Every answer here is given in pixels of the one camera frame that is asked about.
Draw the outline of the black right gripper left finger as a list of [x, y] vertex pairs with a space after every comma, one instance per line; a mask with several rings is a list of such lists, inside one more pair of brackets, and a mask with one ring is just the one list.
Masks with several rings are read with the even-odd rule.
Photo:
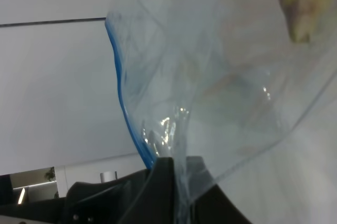
[[65, 223], [173, 223], [172, 158], [105, 183], [75, 183], [65, 198]]

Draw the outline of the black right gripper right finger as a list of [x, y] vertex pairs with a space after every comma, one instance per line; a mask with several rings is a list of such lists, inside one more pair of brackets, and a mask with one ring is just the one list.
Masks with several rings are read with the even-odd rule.
[[186, 164], [190, 195], [201, 193], [192, 200], [191, 223], [250, 223], [214, 183], [202, 157], [187, 157]]

